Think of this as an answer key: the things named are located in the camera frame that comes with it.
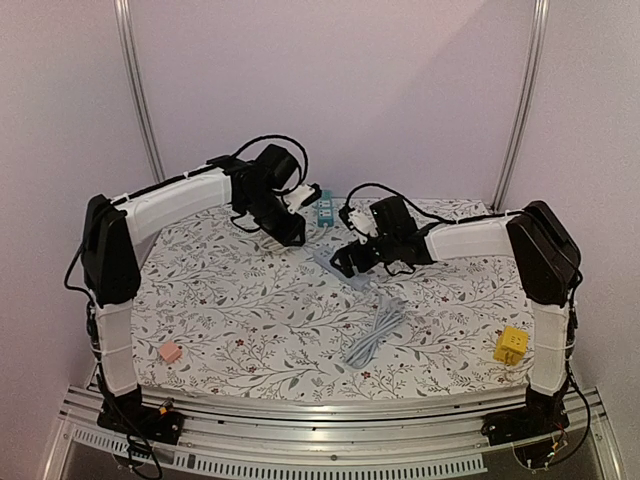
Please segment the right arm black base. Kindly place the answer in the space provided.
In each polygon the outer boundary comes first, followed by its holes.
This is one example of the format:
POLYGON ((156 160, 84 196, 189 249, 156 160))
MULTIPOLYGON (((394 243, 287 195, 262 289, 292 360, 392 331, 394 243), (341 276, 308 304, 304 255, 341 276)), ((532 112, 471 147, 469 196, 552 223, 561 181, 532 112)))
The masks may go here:
POLYGON ((525 468, 546 468, 566 439, 569 418, 564 410, 563 391, 553 396, 543 395, 528 387, 523 407, 487 414, 481 434, 491 446, 530 440, 544 436, 538 442, 524 444, 514 450, 518 462, 525 468))

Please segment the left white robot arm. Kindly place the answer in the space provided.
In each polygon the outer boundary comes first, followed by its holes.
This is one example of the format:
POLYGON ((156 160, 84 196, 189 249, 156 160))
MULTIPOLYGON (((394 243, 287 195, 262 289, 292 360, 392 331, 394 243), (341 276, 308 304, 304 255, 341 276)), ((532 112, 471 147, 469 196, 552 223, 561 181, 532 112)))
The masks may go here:
POLYGON ((287 149, 270 144, 253 160, 225 155, 133 194, 96 195, 89 201, 80 259, 96 308, 102 379, 117 397, 108 412, 126 433, 141 433, 149 423, 146 408, 125 396, 138 387, 130 331, 141 285, 136 247, 176 222, 224 206, 238 218, 251 216, 256 230, 280 245, 301 246, 306 223, 299 210, 321 194, 316 184, 286 185, 303 170, 287 149))

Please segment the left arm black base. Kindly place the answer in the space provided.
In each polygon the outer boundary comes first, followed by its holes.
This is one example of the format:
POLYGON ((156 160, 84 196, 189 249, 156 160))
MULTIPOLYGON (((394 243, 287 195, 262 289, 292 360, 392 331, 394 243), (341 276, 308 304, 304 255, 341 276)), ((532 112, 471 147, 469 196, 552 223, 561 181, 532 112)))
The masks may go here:
POLYGON ((146 406, 140 389, 122 396, 103 394, 97 425, 103 429, 144 437, 148 441, 177 445, 185 416, 167 398, 159 406, 146 406))

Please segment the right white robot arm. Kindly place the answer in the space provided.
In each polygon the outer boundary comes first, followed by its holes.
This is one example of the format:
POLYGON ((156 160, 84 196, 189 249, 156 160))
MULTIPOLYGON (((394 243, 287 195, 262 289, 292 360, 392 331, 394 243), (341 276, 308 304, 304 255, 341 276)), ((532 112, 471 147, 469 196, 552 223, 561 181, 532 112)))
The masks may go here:
POLYGON ((351 278, 395 262, 415 269, 458 258, 514 259, 533 313, 535 346, 529 387, 546 396, 561 390, 568 380, 567 364, 575 342, 581 253, 545 202, 533 201, 503 214, 438 218, 424 226, 417 225, 398 196, 380 200, 370 210, 365 216, 349 206, 341 209, 341 219, 358 238, 332 255, 333 268, 351 278))

